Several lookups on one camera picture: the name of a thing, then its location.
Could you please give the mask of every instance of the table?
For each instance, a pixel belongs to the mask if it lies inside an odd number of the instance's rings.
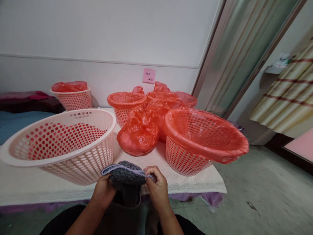
[[[104,108],[114,113],[112,108]],[[120,131],[117,124],[114,135]],[[125,153],[115,141],[114,163],[129,161],[142,169],[157,165],[168,181],[169,194],[177,193],[227,193],[224,181],[211,165],[195,176],[186,177],[176,173],[165,158],[165,144],[159,142],[149,154],[132,157]],[[38,168],[18,168],[0,161],[0,206],[24,205],[49,202],[67,202],[90,199],[95,183],[76,185]]]

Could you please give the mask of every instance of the glass door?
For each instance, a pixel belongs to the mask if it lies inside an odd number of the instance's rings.
[[[264,54],[300,2],[225,1],[193,92],[198,98],[196,108],[225,115],[253,71],[261,67]]]

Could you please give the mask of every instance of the sticky note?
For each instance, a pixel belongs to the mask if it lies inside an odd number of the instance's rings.
[[[153,69],[144,68],[143,69],[143,82],[154,83],[156,78],[156,71]]]

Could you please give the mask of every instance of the wall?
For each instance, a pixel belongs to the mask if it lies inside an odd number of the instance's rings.
[[[191,93],[221,1],[0,0],[0,93],[87,81],[93,105],[141,85],[143,69]]]
[[[0,53],[198,67],[219,0],[1,0]]]
[[[266,126],[249,119],[254,106],[277,78],[277,75],[263,71],[274,63],[281,53],[295,55],[313,37],[312,9],[313,0],[308,0],[228,118],[246,128],[246,136],[253,145],[263,145],[275,134]]]
[[[155,69],[156,80],[169,88],[187,93],[192,92],[198,74],[198,69],[0,56],[0,92],[48,92],[56,82],[82,80],[91,87],[93,106],[109,107],[111,93],[132,91],[138,85],[145,92],[153,90],[153,84],[142,82],[144,68]]]

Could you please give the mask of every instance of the concrete floor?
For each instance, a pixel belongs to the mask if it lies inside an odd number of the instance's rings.
[[[312,234],[313,176],[265,147],[228,164],[215,164],[228,194],[211,212],[201,199],[171,200],[176,214],[205,234]],[[0,234],[39,234],[58,213],[42,210],[0,216]]]

